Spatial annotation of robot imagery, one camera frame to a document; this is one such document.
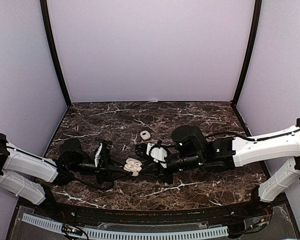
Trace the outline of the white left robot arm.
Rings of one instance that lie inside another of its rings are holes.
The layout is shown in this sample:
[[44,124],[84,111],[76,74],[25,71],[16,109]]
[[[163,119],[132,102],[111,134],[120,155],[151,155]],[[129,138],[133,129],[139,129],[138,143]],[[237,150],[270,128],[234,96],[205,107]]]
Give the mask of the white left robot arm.
[[60,145],[59,158],[50,159],[16,147],[0,133],[0,188],[40,206],[48,217],[57,218],[61,208],[50,188],[24,178],[23,174],[57,186],[77,181],[74,172],[94,175],[98,185],[88,184],[88,187],[103,190],[103,182],[113,183],[118,179],[117,174],[126,173],[120,162],[110,158],[111,148],[112,142],[103,140],[90,157],[77,138],[69,138]]

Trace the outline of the white earbud charging case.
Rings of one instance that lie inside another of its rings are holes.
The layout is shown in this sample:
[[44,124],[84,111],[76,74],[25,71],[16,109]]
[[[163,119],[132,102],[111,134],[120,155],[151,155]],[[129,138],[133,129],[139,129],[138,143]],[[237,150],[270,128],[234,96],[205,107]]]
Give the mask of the white earbud charging case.
[[128,158],[125,161],[123,169],[129,172],[133,177],[137,177],[142,170],[142,162],[134,158]]

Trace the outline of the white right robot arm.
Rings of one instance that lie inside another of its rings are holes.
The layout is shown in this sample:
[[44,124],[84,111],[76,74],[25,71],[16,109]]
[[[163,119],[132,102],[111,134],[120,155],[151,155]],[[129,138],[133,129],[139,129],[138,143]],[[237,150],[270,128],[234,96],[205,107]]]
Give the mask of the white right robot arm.
[[251,137],[234,135],[207,141],[199,127],[182,125],[171,138],[176,153],[158,142],[146,145],[145,154],[162,166],[162,174],[200,168],[207,172],[225,172],[245,165],[286,157],[287,161],[267,181],[252,192],[245,213],[256,217],[296,180],[300,180],[300,118],[281,131]]

